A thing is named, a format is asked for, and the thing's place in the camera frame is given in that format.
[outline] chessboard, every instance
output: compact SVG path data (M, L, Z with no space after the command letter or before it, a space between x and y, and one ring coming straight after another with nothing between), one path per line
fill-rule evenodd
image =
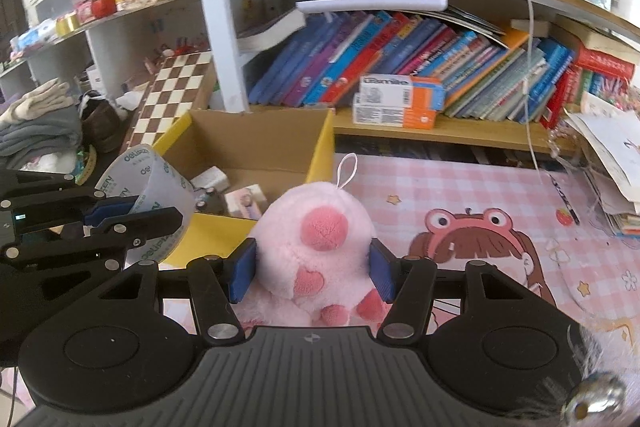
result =
M204 78L210 62L211 52L168 58L146 87L120 152L140 143L153 145L188 110L207 108L213 85Z

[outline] pink checkered tablecloth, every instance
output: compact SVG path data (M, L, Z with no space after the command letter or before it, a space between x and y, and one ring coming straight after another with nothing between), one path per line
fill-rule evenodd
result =
M336 167L341 158L336 155ZM351 170L349 164L344 169ZM378 237L398 257L422 234L414 248L436 251L440 266L462 269L472 257L482 257L578 321L590 318L591 326L618 330L620 341L632 345L640 331L640 243L609 237L600 229L579 178L553 176L579 226L562 211L548 174L541 182L537 172L527 169L360 156L346 190L363 203ZM454 235L465 223L476 226L468 241L469 230L463 230L464 237ZM500 250L507 254L497 257ZM458 306L456 301L436 302L430 330L455 315ZM194 333L187 302L165 301L164 312ZM3 376L7 388L10 370ZM30 403L22 383L18 396Z

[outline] pink plush toy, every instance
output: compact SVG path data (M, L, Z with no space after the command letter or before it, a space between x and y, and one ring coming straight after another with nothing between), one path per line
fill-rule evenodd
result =
M245 330L257 325L368 325L389 306L369 278L373 223L362 204L326 182L288 190L255 225L256 275L234 306Z

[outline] paper stack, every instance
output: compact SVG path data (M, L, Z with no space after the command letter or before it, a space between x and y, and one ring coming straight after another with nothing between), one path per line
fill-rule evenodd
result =
M640 238L640 120L586 94L581 114L567 122L584 136L597 158L586 170L612 233Z

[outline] pen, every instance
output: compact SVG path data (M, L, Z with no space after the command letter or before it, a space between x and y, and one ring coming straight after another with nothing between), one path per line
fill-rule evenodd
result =
M556 180L553 178L551 174L549 174L549 177L551 178L551 182L554 184L554 187L558 191L558 194L560 195L562 203L564 203L564 206L566 206L566 209L569 211L569 214L571 214L571 217L574 218L574 223L576 225L580 225L580 219L578 219L578 215L575 213L574 208L569 204L569 201L566 199L564 192L562 192L562 188L560 188L560 185L558 185L558 182L556 182Z

